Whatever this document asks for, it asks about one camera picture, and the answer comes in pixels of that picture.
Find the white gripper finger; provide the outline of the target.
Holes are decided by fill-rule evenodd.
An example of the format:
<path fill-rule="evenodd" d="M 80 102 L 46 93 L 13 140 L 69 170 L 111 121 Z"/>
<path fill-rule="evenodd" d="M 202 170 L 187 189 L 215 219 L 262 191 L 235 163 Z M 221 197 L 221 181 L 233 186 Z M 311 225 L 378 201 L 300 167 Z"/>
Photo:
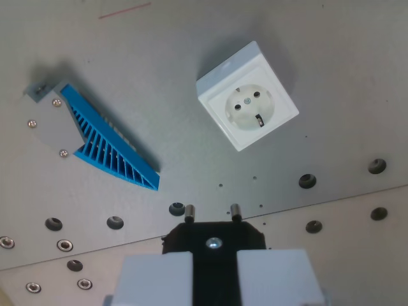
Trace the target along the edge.
<path fill-rule="evenodd" d="M 242 305 L 326 305 L 303 249 L 237 252 Z"/>
<path fill-rule="evenodd" d="M 124 259 L 122 270 L 104 305 L 193 304 L 193 254 L 138 254 Z"/>

